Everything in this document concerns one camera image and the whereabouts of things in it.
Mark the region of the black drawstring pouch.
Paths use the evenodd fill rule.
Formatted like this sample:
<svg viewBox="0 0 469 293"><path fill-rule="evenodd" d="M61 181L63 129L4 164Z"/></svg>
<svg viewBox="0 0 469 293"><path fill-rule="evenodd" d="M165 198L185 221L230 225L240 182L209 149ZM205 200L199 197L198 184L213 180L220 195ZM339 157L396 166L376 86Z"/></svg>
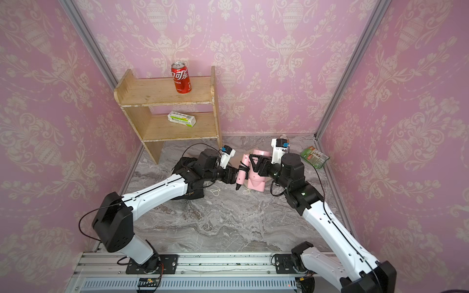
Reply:
<svg viewBox="0 0 469 293"><path fill-rule="evenodd" d="M180 175L188 185L185 194L173 200L196 200L204 198L203 191L206 159L195 157L182 157L176 164L173 174Z"/></svg>

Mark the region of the beige pouch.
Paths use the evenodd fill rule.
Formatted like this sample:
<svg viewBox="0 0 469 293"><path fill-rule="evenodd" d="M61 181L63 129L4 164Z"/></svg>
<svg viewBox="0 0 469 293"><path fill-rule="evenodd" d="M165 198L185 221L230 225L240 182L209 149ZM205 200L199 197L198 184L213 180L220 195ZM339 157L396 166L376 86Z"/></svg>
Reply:
<svg viewBox="0 0 469 293"><path fill-rule="evenodd" d="M248 165L247 162L249 162L249 153L244 153L244 154L236 153L236 155L234 155L234 157L230 160L230 162L233 165L233 167L238 167L241 163L247 166Z"/></svg>

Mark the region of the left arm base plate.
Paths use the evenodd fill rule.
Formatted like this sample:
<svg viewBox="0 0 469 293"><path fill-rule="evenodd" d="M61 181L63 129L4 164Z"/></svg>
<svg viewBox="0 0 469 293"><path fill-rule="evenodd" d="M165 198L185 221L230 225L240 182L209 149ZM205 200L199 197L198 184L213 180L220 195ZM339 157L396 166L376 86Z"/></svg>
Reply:
<svg viewBox="0 0 469 293"><path fill-rule="evenodd" d="M179 255L177 254L162 254L159 255L158 259L152 257L145 264L138 264L130 259L126 268L126 274L175 275L178 259Z"/></svg>

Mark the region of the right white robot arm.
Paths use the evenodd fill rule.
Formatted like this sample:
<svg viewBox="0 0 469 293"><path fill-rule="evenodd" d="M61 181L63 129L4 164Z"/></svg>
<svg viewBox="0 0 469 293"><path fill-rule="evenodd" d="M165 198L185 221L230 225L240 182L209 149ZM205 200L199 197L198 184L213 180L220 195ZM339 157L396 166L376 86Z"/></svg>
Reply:
<svg viewBox="0 0 469 293"><path fill-rule="evenodd" d="M291 251L298 271L313 271L342 293L395 291L396 269L388 261L380 262L348 232L325 197L306 181L298 154L286 153L277 162L267 156L250 155L250 167L283 188L290 207L314 227L337 257L332 260L304 242Z"/></svg>

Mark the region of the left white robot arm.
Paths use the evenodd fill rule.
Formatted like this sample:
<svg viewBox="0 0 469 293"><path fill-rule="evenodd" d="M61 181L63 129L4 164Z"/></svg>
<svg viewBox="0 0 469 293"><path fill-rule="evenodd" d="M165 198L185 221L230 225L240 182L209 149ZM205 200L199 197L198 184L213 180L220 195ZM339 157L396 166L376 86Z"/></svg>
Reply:
<svg viewBox="0 0 469 293"><path fill-rule="evenodd" d="M134 222L147 212L171 200L204 197L210 184L234 184L238 170L229 165L236 151L225 145L220 150L207 148L198 157L181 157L170 177L148 188L123 196L105 196L96 210L92 228L109 253L119 252L144 273L163 268L156 249L134 232Z"/></svg>

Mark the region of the pink hair dryer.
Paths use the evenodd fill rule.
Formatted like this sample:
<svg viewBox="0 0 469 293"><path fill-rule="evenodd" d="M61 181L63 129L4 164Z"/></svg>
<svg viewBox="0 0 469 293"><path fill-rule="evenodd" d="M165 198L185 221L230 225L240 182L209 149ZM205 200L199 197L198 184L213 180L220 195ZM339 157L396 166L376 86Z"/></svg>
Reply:
<svg viewBox="0 0 469 293"><path fill-rule="evenodd" d="M263 192L268 176L265 171L268 159L271 159L271 153L268 151L254 150L253 153L243 154L238 167L236 190L239 190L247 181L248 189Z"/></svg>

